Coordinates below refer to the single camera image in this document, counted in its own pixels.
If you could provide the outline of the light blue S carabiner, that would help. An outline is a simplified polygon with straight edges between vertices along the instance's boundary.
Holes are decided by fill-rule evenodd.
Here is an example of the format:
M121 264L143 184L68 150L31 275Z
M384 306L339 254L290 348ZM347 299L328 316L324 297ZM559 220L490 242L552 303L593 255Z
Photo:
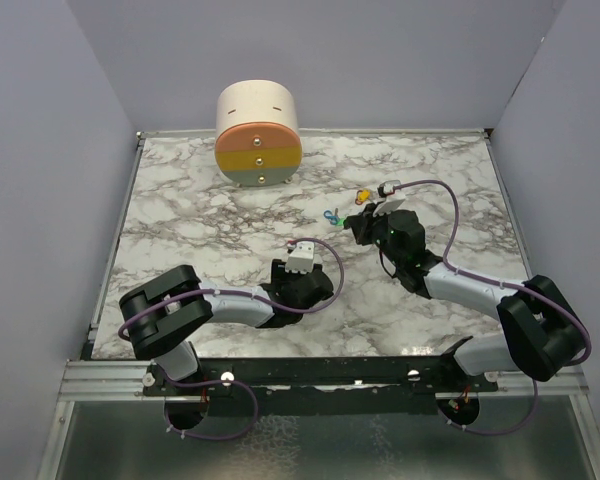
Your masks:
M336 225L338 223L337 213L332 212L331 210L325 210L323 212L323 216L325 219L329 221L330 224Z

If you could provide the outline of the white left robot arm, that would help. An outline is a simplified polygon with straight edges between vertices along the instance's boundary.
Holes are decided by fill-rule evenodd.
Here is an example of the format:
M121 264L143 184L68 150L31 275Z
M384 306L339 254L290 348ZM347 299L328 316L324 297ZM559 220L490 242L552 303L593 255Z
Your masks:
M175 392L194 392L202 367L189 337L207 323L278 329L326 308L342 287L315 265L307 273L288 271L275 259L268 283L220 288L204 282L190 265L180 265L129 291L119 300L121 339L135 358L152 360Z

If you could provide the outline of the yellow key tag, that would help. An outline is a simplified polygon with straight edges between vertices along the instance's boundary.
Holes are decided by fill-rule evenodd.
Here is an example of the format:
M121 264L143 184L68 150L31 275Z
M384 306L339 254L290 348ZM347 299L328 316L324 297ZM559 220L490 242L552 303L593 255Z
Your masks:
M356 192L355 204L363 205L372 199L373 192L369 189L360 189Z

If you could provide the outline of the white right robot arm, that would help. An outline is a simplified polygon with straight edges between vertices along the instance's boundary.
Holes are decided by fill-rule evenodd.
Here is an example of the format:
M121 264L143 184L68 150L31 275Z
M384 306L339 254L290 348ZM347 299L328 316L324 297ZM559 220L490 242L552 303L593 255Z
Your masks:
M501 325L498 335L465 339L447 351L439 367L441 383L461 391L475 376L520 371L546 382L572 364L590 342L575 312L555 283L542 275L501 281L447 266L425 245L425 229L410 210L379 214L375 206L347 217L345 228L357 244L378 249L382 264L408 292L459 304Z

